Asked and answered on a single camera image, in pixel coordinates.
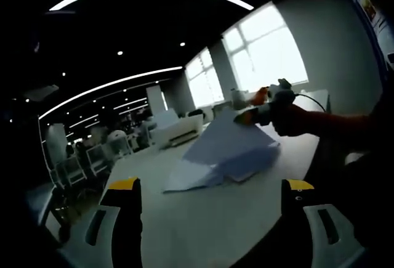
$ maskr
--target desk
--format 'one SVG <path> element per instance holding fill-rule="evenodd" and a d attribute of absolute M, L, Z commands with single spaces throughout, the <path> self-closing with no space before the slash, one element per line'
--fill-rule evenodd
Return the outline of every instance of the desk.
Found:
<path fill-rule="evenodd" d="M 327 107 L 327 91 L 308 95 Z M 295 104 L 321 110 L 306 97 L 296 98 Z M 169 173 L 193 141 L 163 151 L 148 148 L 117 161 L 107 186 L 131 176 L 141 180 L 144 268 L 230 265 L 274 226 L 281 215 L 281 180 L 305 177 L 319 139 L 309 134 L 280 137 L 272 125 L 262 130 L 281 143 L 280 155 L 269 170 L 243 184 L 225 182 L 212 188 L 162 193 Z"/>

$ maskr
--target human hand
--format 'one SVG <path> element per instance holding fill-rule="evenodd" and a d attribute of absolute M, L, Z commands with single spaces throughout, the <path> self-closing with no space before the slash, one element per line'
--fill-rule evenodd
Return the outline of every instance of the human hand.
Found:
<path fill-rule="evenodd" d="M 273 127 L 280 136 L 295 137 L 308 132 L 310 112 L 294 104 L 272 111 Z"/>

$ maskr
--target wall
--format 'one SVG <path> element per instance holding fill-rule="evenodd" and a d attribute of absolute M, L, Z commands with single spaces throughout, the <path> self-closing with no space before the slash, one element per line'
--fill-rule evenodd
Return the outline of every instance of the wall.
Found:
<path fill-rule="evenodd" d="M 149 101 L 149 107 L 153 115 L 159 114 L 166 110 L 163 98 L 161 96 L 160 85 L 148 87 L 147 96 Z"/>
<path fill-rule="evenodd" d="M 172 80 L 163 82 L 161 88 L 168 107 L 173 108 L 177 114 L 196 109 L 185 72 Z"/>
<path fill-rule="evenodd" d="M 46 131 L 46 145 L 53 165 L 66 160 L 67 138 L 63 123 L 55 123 Z"/>
<path fill-rule="evenodd" d="M 238 89 L 238 85 L 234 76 L 231 63 L 228 59 L 227 52 L 223 45 L 223 41 L 218 41 L 213 46 L 208 47 L 208 49 L 212 57 L 212 62 L 214 63 L 214 67 L 217 77 L 219 79 L 220 87 L 222 88 L 224 99 L 232 100 L 231 90 Z"/>
<path fill-rule="evenodd" d="M 276 6 L 308 73 L 309 83 L 294 89 L 327 89 L 333 113 L 369 113 L 381 83 L 371 42 L 351 0 L 284 0 Z"/>

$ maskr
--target black ceiling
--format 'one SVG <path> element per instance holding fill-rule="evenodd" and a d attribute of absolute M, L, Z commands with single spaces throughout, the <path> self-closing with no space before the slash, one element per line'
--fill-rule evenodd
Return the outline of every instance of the black ceiling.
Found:
<path fill-rule="evenodd" d="M 42 13 L 61 0 L 45 3 Z M 259 7 L 271 0 L 242 0 Z M 80 0 L 64 14 L 43 14 L 33 25 L 29 47 L 39 41 L 28 59 L 12 54 L 7 82 L 9 98 L 29 89 L 56 84 L 59 90 L 40 103 L 19 103 L 24 111 L 42 114 L 76 94 L 120 78 L 184 67 L 204 47 L 217 41 L 236 21 L 250 13 L 225 0 Z M 124 88 L 167 79 L 179 71 L 126 81 L 91 93 L 59 109 L 59 115 L 93 99 Z M 145 88 L 129 97 L 140 97 Z"/>

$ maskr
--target bright window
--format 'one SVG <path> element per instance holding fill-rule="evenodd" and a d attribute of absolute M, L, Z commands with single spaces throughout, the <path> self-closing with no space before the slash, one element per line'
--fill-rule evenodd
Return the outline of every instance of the bright window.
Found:
<path fill-rule="evenodd" d="M 186 74 L 196 108 L 224 99 L 208 49 L 204 49 L 186 66 Z"/>
<path fill-rule="evenodd" d="M 255 92 L 277 84 L 308 81 L 300 52 L 281 14 L 272 3 L 246 17 L 223 36 L 241 90 Z"/>

